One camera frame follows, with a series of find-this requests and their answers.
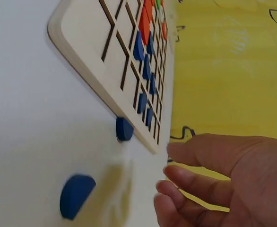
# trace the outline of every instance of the fingernail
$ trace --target fingernail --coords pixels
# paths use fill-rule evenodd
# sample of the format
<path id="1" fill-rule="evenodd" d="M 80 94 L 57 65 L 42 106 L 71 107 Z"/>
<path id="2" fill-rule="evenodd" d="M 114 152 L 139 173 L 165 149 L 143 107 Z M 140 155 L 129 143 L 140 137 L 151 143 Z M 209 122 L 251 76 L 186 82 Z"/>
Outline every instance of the fingernail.
<path id="1" fill-rule="evenodd" d="M 154 195 L 154 198 L 156 198 L 156 197 L 159 197 L 159 196 L 161 196 L 162 194 L 160 193 L 160 192 L 158 192 L 158 193 L 156 193 L 155 195 Z"/>
<path id="2" fill-rule="evenodd" d="M 156 188 L 158 187 L 158 185 L 163 182 L 164 180 L 158 180 L 157 183 L 156 183 Z"/>

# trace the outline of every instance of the green puzzle piece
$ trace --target green puzzle piece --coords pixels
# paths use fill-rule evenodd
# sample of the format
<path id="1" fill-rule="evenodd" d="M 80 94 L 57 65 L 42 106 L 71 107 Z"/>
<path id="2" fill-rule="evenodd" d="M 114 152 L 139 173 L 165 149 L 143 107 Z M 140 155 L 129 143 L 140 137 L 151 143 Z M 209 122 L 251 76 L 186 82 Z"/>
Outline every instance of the green puzzle piece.
<path id="1" fill-rule="evenodd" d="M 156 6 L 157 6 L 157 9 L 161 7 L 161 0 L 156 0 Z"/>

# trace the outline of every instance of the blue puzzle piece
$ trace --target blue puzzle piece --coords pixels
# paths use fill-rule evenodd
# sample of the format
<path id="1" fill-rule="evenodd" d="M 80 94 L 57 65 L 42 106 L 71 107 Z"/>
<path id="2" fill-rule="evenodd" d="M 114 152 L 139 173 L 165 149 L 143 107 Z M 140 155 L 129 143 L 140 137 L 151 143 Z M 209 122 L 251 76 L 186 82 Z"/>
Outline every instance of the blue puzzle piece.
<path id="1" fill-rule="evenodd" d="M 147 109 L 147 119 L 146 119 L 146 126 L 148 126 L 148 127 L 151 125 L 152 116 L 153 116 L 153 110 L 151 108 L 148 108 Z"/>
<path id="2" fill-rule="evenodd" d="M 152 37 L 152 33 L 150 32 L 149 35 L 149 42 L 148 42 L 148 46 L 147 46 L 147 53 L 149 54 L 154 54 L 154 48 L 153 48 L 153 37 Z"/>
<path id="3" fill-rule="evenodd" d="M 142 33 L 140 31 L 137 32 L 137 37 L 135 39 L 133 56 L 135 60 L 143 61 L 144 60 L 144 46 L 142 40 Z"/>
<path id="4" fill-rule="evenodd" d="M 151 68 L 150 68 L 149 57 L 147 54 L 146 54 L 145 60 L 144 60 L 143 78 L 146 80 L 151 79 Z"/>
<path id="5" fill-rule="evenodd" d="M 146 95 L 146 93 L 139 94 L 138 114 L 141 114 L 142 112 L 144 112 L 146 105 L 147 105 L 147 95 Z"/>
<path id="6" fill-rule="evenodd" d="M 132 125 L 123 117 L 116 119 L 116 136 L 120 141 L 129 141 L 133 135 Z"/>
<path id="7" fill-rule="evenodd" d="M 150 80 L 150 90 L 149 93 L 154 95 L 156 93 L 156 79 L 154 73 L 151 73 L 151 80 Z"/>
<path id="8" fill-rule="evenodd" d="M 74 220 L 94 187 L 95 181 L 90 176 L 73 175 L 69 178 L 60 198 L 60 211 L 63 218 Z"/>

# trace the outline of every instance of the hand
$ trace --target hand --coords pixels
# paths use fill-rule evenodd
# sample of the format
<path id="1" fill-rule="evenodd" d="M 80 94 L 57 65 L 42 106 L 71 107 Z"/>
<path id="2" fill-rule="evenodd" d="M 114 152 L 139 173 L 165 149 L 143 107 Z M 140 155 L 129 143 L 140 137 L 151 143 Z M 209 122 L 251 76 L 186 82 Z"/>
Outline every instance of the hand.
<path id="1" fill-rule="evenodd" d="M 178 163 L 230 177 L 220 181 L 179 166 L 164 169 L 180 189 L 230 212 L 208 210 L 172 182 L 159 181 L 154 204 L 160 227 L 277 227 L 277 139 L 205 134 L 167 150 Z"/>

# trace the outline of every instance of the finger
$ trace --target finger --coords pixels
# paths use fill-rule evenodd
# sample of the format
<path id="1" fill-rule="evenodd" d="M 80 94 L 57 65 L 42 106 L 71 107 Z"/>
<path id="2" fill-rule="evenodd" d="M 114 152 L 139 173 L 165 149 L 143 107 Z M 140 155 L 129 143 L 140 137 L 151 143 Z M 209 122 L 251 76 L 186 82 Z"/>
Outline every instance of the finger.
<path id="1" fill-rule="evenodd" d="M 265 139 L 204 134 L 192 137 L 186 143 L 170 143 L 167 151 L 175 162 L 203 166 L 230 177 L 241 158 Z"/>
<path id="2" fill-rule="evenodd" d="M 170 181 L 159 181 L 157 190 L 173 201 L 178 212 L 193 226 L 219 227 L 228 213 L 208 210 L 196 202 L 187 199 Z"/>
<path id="3" fill-rule="evenodd" d="M 164 173 L 185 192 L 213 205 L 230 206 L 233 195 L 231 181 L 195 174 L 179 166 L 167 166 Z"/>
<path id="4" fill-rule="evenodd" d="M 154 207 L 160 227 L 194 227 L 178 213 L 169 196 L 161 193 L 156 194 L 154 197 Z"/>

